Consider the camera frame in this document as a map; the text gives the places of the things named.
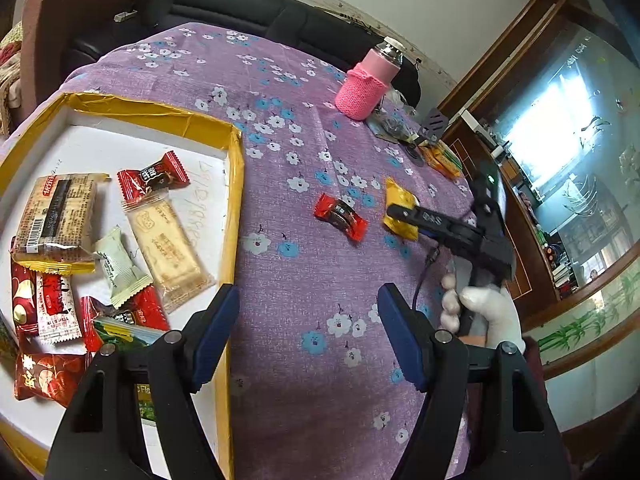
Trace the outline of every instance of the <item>white label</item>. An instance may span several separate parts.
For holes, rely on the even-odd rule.
[[[27,253],[38,253],[38,242],[40,241],[43,227],[44,218],[33,219],[31,231],[29,231],[29,238],[27,238]]]

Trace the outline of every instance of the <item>yellow candy wrapper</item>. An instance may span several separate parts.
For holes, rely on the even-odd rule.
[[[392,204],[401,205],[407,209],[411,209],[418,205],[418,199],[404,187],[398,186],[396,181],[391,177],[386,178],[386,207]],[[391,232],[406,238],[407,240],[418,239],[418,228],[415,225],[409,225],[405,222],[395,220],[385,213],[382,223],[386,225]]]

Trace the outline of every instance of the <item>window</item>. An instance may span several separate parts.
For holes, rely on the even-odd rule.
[[[570,74],[565,77],[562,72]],[[505,140],[511,141],[511,154],[538,192],[543,194],[547,182],[568,173],[590,149],[594,128],[581,129],[592,117],[589,94],[575,63],[571,70],[563,68],[513,125]]]

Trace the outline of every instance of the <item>gloved hand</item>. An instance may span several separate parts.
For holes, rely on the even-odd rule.
[[[511,341],[524,353],[525,343],[522,339],[520,318],[513,304],[509,291],[503,287],[498,291],[488,286],[466,286],[460,296],[456,292],[455,274],[445,274],[442,278],[443,311],[440,323],[443,328],[455,334],[460,328],[460,303],[469,310],[481,314],[488,322],[486,344],[488,348],[496,348],[502,341]]]

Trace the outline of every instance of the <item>table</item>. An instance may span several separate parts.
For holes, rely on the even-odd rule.
[[[61,88],[199,110],[244,133],[241,317],[230,348],[238,479],[388,479],[422,405],[395,361],[376,295],[394,282],[411,298],[430,242],[383,228],[385,179],[451,216],[468,212],[471,193],[465,180],[416,168],[336,110],[343,79],[287,46],[187,23],[107,54]],[[322,192],[369,221],[362,243],[313,216]],[[444,251],[418,298],[436,324],[448,259]],[[465,435],[463,417],[452,475],[466,463]]]

